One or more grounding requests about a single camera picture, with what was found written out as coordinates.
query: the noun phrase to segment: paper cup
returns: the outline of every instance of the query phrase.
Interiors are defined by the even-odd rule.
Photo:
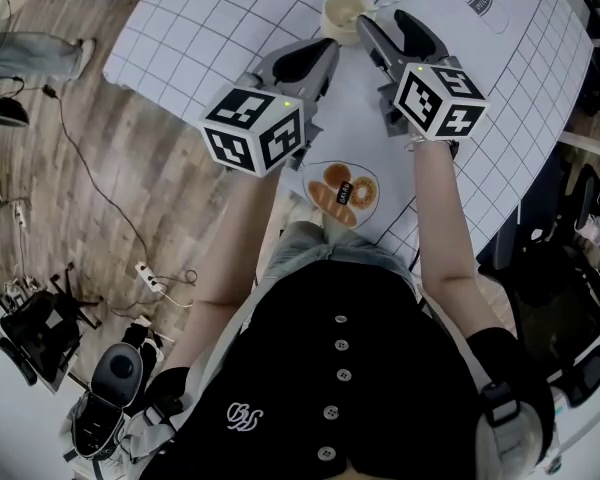
[[[320,28],[324,37],[335,39],[343,46],[357,43],[356,20],[351,18],[373,9],[369,0],[324,0]]]

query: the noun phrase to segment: jeans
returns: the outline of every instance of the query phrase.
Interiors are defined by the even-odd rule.
[[[370,244],[328,215],[324,216],[323,226],[304,221],[289,224],[263,279],[284,277],[314,261],[346,261],[385,268],[402,277],[413,290],[411,274],[402,258]]]
[[[0,77],[18,75],[71,79],[78,74],[82,49],[40,32],[0,33]]]

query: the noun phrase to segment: power strip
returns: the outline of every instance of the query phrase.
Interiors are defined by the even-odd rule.
[[[13,215],[16,219],[16,223],[22,229],[27,229],[27,214],[26,207],[23,201],[16,201],[13,207]]]
[[[167,291],[167,285],[156,280],[156,275],[144,261],[136,264],[136,272],[146,283],[149,289],[154,293],[163,293]]]

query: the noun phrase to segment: wooden floor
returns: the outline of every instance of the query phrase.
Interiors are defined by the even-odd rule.
[[[42,282],[68,262],[76,266],[74,286],[83,298],[104,297],[95,311],[104,325],[87,332],[75,371],[85,380],[106,347],[118,341],[128,320],[111,307],[151,301],[154,295],[137,278],[138,260],[148,260],[159,275],[181,277],[196,268],[226,205],[230,175],[210,160],[198,131],[142,96],[107,83],[102,66],[138,0],[32,0],[13,19],[11,30],[47,32],[69,40],[95,37],[95,56],[82,79],[51,81],[62,98],[69,133],[91,167],[100,188],[134,222],[148,258],[129,225],[98,195],[62,133],[58,103],[40,91],[18,99],[31,126],[0,127],[0,185],[5,199],[28,197],[32,208],[23,235],[11,207],[0,209],[0,288],[24,272]],[[28,87],[47,80],[27,80]],[[279,190],[259,271],[287,221],[319,220],[297,196]],[[488,300],[508,304],[503,292],[486,281]],[[195,288],[174,285],[181,303]],[[147,315],[156,330],[176,339],[187,310],[168,302],[138,305],[126,312]]]

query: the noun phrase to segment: white table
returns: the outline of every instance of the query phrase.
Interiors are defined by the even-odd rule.
[[[142,0],[104,75],[195,125],[222,84],[269,51],[317,35],[322,1]],[[566,0],[493,0],[494,14],[484,19],[465,0],[410,0],[402,8],[441,37],[492,103],[488,119],[461,144],[455,161],[477,253],[551,152],[592,44]],[[380,23],[395,34],[386,16]],[[360,47],[343,48],[315,118],[325,131],[304,163],[343,161],[372,172],[380,198],[356,231],[410,262],[418,247],[412,155],[403,139],[386,136],[376,93],[384,83]],[[308,172],[285,173],[285,182],[307,196]]]

